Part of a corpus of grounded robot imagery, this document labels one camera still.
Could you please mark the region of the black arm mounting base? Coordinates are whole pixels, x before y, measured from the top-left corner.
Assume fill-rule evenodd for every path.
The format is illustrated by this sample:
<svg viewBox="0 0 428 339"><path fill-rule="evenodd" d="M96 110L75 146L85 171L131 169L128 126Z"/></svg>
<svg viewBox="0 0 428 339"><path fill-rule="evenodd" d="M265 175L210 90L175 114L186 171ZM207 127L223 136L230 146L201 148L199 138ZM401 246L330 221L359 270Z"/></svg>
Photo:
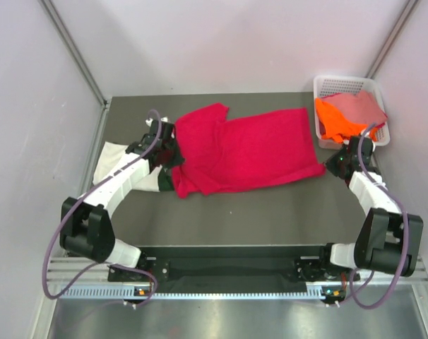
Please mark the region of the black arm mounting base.
<svg viewBox="0 0 428 339"><path fill-rule="evenodd" d="M280 277L291 282L336 280L351 270L330 262L332 244L276 246L149 246L134 268L160 282L188 277Z"/></svg>

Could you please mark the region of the folded dark green t-shirt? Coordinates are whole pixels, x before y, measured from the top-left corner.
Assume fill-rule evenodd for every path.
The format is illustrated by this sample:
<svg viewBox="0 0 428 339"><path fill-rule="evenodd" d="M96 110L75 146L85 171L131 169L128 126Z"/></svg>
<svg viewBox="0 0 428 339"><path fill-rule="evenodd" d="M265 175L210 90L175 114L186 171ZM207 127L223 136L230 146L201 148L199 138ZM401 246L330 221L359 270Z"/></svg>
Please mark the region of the folded dark green t-shirt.
<svg viewBox="0 0 428 339"><path fill-rule="evenodd" d="M172 170L161 167L157 175L158 191L174 191L174 183L172 181Z"/></svg>

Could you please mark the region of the dark grey table mat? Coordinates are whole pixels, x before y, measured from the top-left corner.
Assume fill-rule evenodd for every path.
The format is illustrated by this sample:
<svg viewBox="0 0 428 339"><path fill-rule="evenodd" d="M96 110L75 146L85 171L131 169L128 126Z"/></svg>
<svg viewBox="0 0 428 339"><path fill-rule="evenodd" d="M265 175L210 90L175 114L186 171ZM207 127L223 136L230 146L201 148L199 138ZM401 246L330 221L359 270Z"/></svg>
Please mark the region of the dark grey table mat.
<svg viewBox="0 0 428 339"><path fill-rule="evenodd" d="M101 140L124 145L139 140L151 109L175 120L217 102L228 107L231 119L300 107L314 118L311 92L114 97ZM356 196L328 173L284 186L185 199L173 192L132 191L116 209L112 226L117 238L137 246L318 245L354 242L365 218Z"/></svg>

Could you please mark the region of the orange t-shirt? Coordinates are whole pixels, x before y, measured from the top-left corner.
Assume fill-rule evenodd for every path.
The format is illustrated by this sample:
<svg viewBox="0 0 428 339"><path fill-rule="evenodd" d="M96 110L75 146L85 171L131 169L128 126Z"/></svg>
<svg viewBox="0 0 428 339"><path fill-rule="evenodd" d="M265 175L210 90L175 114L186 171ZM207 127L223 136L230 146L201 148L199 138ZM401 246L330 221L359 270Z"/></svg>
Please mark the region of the orange t-shirt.
<svg viewBox="0 0 428 339"><path fill-rule="evenodd" d="M344 143L353 136L359 136L369 127L366 124L356 124L347 120L338 108L319 98L314 100L314 105L324 128L324 132L321 133L322 140Z"/></svg>

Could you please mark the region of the folded white t-shirt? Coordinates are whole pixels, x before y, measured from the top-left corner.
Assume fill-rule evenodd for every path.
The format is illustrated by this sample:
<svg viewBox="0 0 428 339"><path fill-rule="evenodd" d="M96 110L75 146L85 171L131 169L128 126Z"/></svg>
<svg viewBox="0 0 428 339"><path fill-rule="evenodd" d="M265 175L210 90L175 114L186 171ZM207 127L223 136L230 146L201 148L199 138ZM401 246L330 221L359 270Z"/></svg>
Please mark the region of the folded white t-shirt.
<svg viewBox="0 0 428 339"><path fill-rule="evenodd" d="M93 174L93 185L99 184L118 165L120 159L125 154L126 148L126 145L105 142ZM133 186L133 190L164 191L164 186L161 185L160 187L158 183L158 175L161 170L161 167L156 167L148 176L136 183Z"/></svg>

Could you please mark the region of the crimson red t-shirt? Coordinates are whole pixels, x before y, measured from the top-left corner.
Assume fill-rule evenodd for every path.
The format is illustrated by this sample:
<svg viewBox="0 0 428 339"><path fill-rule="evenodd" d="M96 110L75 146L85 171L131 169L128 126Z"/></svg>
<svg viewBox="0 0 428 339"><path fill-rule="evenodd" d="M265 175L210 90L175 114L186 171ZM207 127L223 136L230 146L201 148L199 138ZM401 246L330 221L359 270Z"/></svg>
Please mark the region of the crimson red t-shirt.
<svg viewBox="0 0 428 339"><path fill-rule="evenodd" d="M176 138L185 159L172 169L179 198L237 193L320 177L305 108L228 119L216 103L178 118Z"/></svg>

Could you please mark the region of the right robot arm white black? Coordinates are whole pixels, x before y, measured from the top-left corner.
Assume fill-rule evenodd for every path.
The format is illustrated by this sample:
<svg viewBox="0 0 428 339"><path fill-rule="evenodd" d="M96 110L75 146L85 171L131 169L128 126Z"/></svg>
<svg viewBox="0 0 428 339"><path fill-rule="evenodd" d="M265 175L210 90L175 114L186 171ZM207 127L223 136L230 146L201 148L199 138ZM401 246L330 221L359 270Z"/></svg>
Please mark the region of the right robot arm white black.
<svg viewBox="0 0 428 339"><path fill-rule="evenodd" d="M364 268L394 274L403 251L403 213L385 193L386 185L377 167L370 165L374 143L353 136L347 145L325 162L326 169L345 181L366 215L356 242L327 244L318 261L319 274L328 280L344 268Z"/></svg>

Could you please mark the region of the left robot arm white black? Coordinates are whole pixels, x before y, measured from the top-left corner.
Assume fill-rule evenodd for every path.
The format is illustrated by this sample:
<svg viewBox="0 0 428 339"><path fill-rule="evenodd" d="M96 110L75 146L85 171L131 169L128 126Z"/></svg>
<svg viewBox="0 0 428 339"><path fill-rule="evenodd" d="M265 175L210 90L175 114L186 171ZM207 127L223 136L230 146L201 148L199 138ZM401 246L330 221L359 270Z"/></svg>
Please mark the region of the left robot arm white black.
<svg viewBox="0 0 428 339"><path fill-rule="evenodd" d="M138 247L115 237L112 216L133 190L174 190L171 170L184 162L174 124L167 118L146 123L149 132L122 148L106 175L95 176L91 190L64 201L59 232L61 248L96 263L123 266L133 280L146 276L148 263Z"/></svg>

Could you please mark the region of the pink t-shirt in basket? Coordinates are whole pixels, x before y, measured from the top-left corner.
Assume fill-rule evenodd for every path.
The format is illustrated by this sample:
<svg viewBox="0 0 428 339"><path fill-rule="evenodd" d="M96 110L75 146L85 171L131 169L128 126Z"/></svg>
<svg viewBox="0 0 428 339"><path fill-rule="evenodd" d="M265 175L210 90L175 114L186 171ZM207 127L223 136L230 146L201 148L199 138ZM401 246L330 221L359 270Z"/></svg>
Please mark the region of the pink t-shirt in basket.
<svg viewBox="0 0 428 339"><path fill-rule="evenodd" d="M366 90L361 90L357 94L336 93L322 97L321 100L333 105L348 121L355 124L376 124L380 127L388 120L374 95Z"/></svg>

